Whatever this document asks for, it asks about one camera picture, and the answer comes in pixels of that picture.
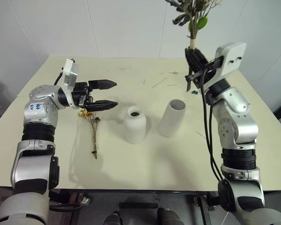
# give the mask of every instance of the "white table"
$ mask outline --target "white table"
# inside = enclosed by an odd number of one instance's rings
[[[0,186],[10,186],[10,170],[21,140],[23,108],[30,90],[53,84],[65,59],[49,57],[0,119]],[[58,188],[217,190],[202,137],[201,96],[185,91],[185,60],[76,58],[76,63],[80,64],[78,82],[109,79],[118,83],[110,90],[95,90],[92,95],[95,100],[118,101],[118,106],[98,112],[102,121],[97,132],[97,160],[91,154],[90,125],[78,117],[78,110],[59,111],[54,141],[60,165]],[[256,154],[264,190],[281,190],[281,125],[239,71],[228,81],[251,103],[252,116],[259,126]],[[156,127],[168,101],[174,98],[186,103],[185,119],[177,137],[165,138]],[[150,128],[138,145],[127,143],[123,137],[122,120],[131,105],[143,109]],[[215,120],[213,137],[214,158],[220,166],[222,148]]]

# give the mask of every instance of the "white cylindrical vase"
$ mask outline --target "white cylindrical vase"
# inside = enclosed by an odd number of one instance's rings
[[[171,100],[159,124],[159,132],[165,137],[174,137],[185,114],[185,103],[179,99]]]
[[[141,143],[146,134],[146,117],[137,106],[132,106],[127,110],[124,119],[125,138],[131,144]]]

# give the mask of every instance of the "white vase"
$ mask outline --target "white vase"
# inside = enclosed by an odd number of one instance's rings
[[[124,119],[125,138],[131,144],[141,143],[146,134],[146,117],[139,107],[132,106],[127,110]]]
[[[185,114],[185,103],[179,99],[171,100],[159,124],[159,132],[165,137],[174,137]]]

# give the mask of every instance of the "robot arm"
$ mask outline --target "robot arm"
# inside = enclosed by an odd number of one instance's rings
[[[30,92],[24,108],[22,141],[18,143],[11,184],[14,195],[0,206],[0,225],[47,224],[49,190],[59,182],[58,157],[55,154],[54,133],[58,110],[67,106],[101,111],[113,108],[117,102],[93,102],[93,89],[109,89],[116,83],[108,80],[76,83],[78,65],[67,60],[60,74],[61,87],[42,85]]]
[[[224,179],[218,183],[221,206],[244,225],[281,224],[281,213],[265,208],[255,155],[258,126],[250,115],[250,104],[225,80],[238,69],[244,50],[243,43],[224,45],[208,63],[199,50],[186,49],[190,69],[195,72],[186,80],[201,88],[200,79],[206,75],[203,89],[207,92],[202,94],[213,106],[222,146]]]

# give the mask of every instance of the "white tile wall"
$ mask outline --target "white tile wall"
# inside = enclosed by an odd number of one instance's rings
[[[85,0],[10,0],[42,61],[49,55],[97,57]]]
[[[186,26],[172,25],[178,14],[163,0],[0,0],[0,102],[8,105],[49,55],[183,58],[189,39]],[[223,0],[208,18],[198,48],[213,58],[222,44],[246,42],[242,73],[279,107],[281,0]]]
[[[0,0],[0,113],[41,66],[12,7]]]
[[[158,57],[165,1],[87,1],[100,57]]]

